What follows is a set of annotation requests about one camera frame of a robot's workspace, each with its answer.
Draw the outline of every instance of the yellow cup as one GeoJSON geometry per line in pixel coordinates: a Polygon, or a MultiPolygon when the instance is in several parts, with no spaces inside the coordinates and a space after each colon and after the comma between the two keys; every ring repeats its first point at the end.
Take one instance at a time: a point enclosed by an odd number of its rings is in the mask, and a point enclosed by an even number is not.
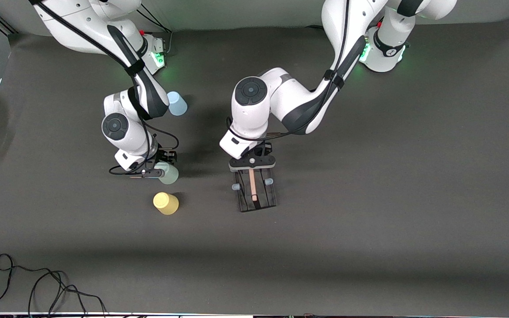
{"type": "Polygon", "coordinates": [[[180,205],[178,198],[169,193],[156,193],[152,202],[160,213],[167,216],[174,214],[180,205]]]}

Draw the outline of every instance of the white robot link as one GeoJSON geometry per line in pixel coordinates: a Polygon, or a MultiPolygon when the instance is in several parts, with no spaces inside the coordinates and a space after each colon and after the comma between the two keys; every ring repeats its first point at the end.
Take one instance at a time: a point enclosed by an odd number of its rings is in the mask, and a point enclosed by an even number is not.
{"type": "Polygon", "coordinates": [[[79,52],[106,54],[121,64],[133,87],[103,101],[102,131],[119,151],[115,159],[131,174],[155,156],[158,144],[145,120],[166,113],[169,100],[153,78],[160,67],[154,59],[161,40],[141,36],[135,24],[122,19],[140,6],[140,0],[30,0],[58,42],[79,52]]]}
{"type": "Polygon", "coordinates": [[[220,141],[221,148],[241,159],[264,141],[311,133],[359,59],[371,70],[391,70],[402,54],[415,16],[440,19],[455,4],[456,0],[325,0],[321,20],[335,60],[323,80],[310,91],[282,68],[273,68],[239,81],[232,95],[232,123],[220,141]],[[367,30],[385,6],[380,29],[367,30]],[[373,39],[370,44],[367,35],[373,39]],[[287,133],[266,136],[270,114],[281,121],[287,133]]]}

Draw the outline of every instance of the gray tabletop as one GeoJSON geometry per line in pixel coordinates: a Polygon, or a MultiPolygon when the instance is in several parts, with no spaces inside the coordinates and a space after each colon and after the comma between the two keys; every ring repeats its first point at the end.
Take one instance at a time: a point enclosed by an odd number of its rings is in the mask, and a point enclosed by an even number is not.
{"type": "MultiPolygon", "coordinates": [[[[174,34],[156,77],[190,109],[150,121],[182,142],[171,186],[107,173],[102,102],[130,86],[121,67],[11,40],[0,253],[21,265],[65,270],[111,311],[509,316],[509,20],[417,26],[394,71],[357,66],[314,133],[273,143],[279,207],[247,214],[218,147],[234,85],[280,66],[313,88],[333,59],[323,31],[174,34]]],[[[26,310],[37,276],[18,272],[0,310],[26,310]]],[[[46,310],[55,287],[40,288],[46,310]]]]}

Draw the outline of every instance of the green light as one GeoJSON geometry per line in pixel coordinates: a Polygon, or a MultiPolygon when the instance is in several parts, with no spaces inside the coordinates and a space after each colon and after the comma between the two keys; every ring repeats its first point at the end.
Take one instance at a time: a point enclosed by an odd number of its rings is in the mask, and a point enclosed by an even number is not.
{"type": "Polygon", "coordinates": [[[398,62],[402,60],[402,57],[404,57],[404,51],[406,50],[406,45],[402,48],[402,52],[400,53],[400,57],[398,57],[398,62]]]}
{"type": "Polygon", "coordinates": [[[154,58],[154,63],[156,64],[156,66],[158,66],[159,68],[164,67],[164,54],[155,53],[155,52],[152,52],[150,54],[152,54],[152,57],[154,58]]]}
{"type": "Polygon", "coordinates": [[[368,57],[368,53],[370,52],[370,43],[367,43],[364,46],[364,50],[362,51],[361,57],[359,58],[359,61],[365,62],[366,58],[368,57]]]}

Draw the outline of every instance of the white wall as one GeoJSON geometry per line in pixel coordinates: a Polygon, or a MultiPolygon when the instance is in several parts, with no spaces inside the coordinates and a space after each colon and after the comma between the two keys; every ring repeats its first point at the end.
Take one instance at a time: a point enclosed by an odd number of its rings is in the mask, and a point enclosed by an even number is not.
{"type": "MultiPolygon", "coordinates": [[[[143,0],[173,30],[246,27],[302,27],[321,24],[323,0],[143,0]]],[[[49,35],[28,0],[0,0],[0,15],[18,31],[49,35]]],[[[143,30],[158,30],[136,12],[130,18],[143,30]]],[[[509,18],[509,0],[458,0],[438,23],[494,22],[509,18]]],[[[419,23],[433,23],[419,19],[419,23]]]]}

